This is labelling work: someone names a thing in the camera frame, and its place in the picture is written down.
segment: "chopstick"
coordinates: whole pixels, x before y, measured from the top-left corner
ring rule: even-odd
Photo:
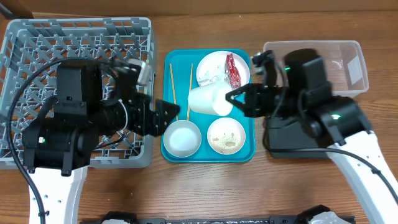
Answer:
[[[174,77],[173,77],[173,68],[172,64],[170,63],[170,74],[172,77],[172,88],[173,88],[173,98],[174,98],[174,104],[177,104],[177,101],[175,100],[175,90],[174,90]]]
[[[192,89],[192,72],[193,72],[193,63],[191,64],[191,79],[189,81],[189,91]],[[188,111],[187,111],[187,121],[189,121],[189,112],[191,112],[189,105],[188,105]]]

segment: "white sticker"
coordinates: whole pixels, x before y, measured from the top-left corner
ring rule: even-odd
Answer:
[[[349,77],[351,79],[351,85],[354,85],[363,77],[361,62],[359,62],[358,55],[348,63],[348,71]]]

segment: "wooden table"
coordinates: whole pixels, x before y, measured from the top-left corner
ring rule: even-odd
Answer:
[[[159,42],[155,97],[162,97],[165,56],[173,49],[240,48],[252,55],[273,40],[357,40],[370,89],[357,97],[374,125],[390,168],[398,175],[398,13],[322,12],[151,17]],[[4,33],[6,22],[1,24]],[[261,144],[244,164],[171,164],[155,139],[145,169],[90,169],[79,220],[110,210],[139,218],[244,218],[295,215],[324,204],[367,223],[345,178],[331,161],[272,159]],[[28,187],[16,170],[0,171],[0,222],[27,223]]]

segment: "blue tray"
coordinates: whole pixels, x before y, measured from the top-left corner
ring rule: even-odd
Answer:
[[[172,82],[170,77],[170,63],[173,66],[174,88],[177,104],[181,110],[178,114],[179,119],[187,118],[188,92],[191,72],[191,63],[193,63],[192,73],[192,89],[199,87],[196,79],[197,66],[202,58],[206,55],[219,50],[233,52],[242,57],[250,68],[250,58],[247,53],[241,49],[191,49],[191,50],[173,50],[166,56],[164,66],[164,84],[163,99],[165,101],[174,102]],[[243,113],[236,107],[227,116],[236,119],[242,124],[246,132],[246,141],[241,150],[232,155],[222,155],[215,152],[207,141],[207,130],[210,124],[221,116],[201,114],[191,111],[190,121],[198,126],[201,132],[201,145],[196,153],[185,158],[178,158],[167,152],[163,144],[162,136],[162,154],[170,162],[246,162],[250,160],[255,151],[256,143],[254,138],[254,119],[246,118]]]

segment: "red packet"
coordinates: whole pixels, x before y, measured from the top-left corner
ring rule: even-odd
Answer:
[[[235,61],[232,53],[226,56],[225,74],[229,77],[229,84],[233,89],[241,87],[241,76],[238,69],[235,67]]]

